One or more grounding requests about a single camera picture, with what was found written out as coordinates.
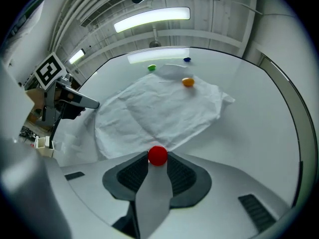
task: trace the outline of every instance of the green ball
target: green ball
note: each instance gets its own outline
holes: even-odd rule
[[[150,71],[154,71],[155,68],[156,68],[156,65],[149,65],[149,66],[148,66],[148,69],[149,69]]]

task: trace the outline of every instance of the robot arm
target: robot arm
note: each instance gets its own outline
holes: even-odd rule
[[[72,89],[72,75],[67,74],[56,79],[44,93],[44,108],[42,118],[36,121],[37,125],[54,125],[59,119],[75,119],[84,108],[96,109],[100,103],[80,92]],[[55,101],[55,90],[61,89],[59,103]]]

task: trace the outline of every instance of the white table surface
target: white table surface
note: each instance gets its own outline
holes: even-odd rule
[[[173,58],[174,50],[167,58],[167,49],[174,47],[156,49],[165,49],[163,58],[145,61],[145,55],[154,55],[154,49],[149,49],[109,60],[80,92],[103,103],[148,74],[151,64],[157,68],[164,64],[187,65],[196,76],[220,86],[236,102],[226,108],[219,121],[176,151],[239,168],[291,205],[299,173],[298,139],[284,98],[269,76],[246,61],[217,51],[184,48],[181,54],[179,48],[177,58]],[[132,55],[140,53],[144,61],[130,64]],[[190,63],[182,59],[186,54]],[[95,143],[92,109],[75,120],[62,120],[54,140],[60,150],[54,157],[60,166],[105,159]]]

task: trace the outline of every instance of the red ball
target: red ball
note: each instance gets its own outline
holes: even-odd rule
[[[167,150],[162,146],[154,146],[149,150],[148,158],[152,165],[164,165],[167,161]]]

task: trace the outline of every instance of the white cloth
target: white cloth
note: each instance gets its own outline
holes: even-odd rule
[[[193,87],[181,80],[193,77]],[[188,68],[164,65],[101,104],[95,118],[96,143],[115,158],[161,145],[174,150],[215,120],[235,100],[193,76]]]

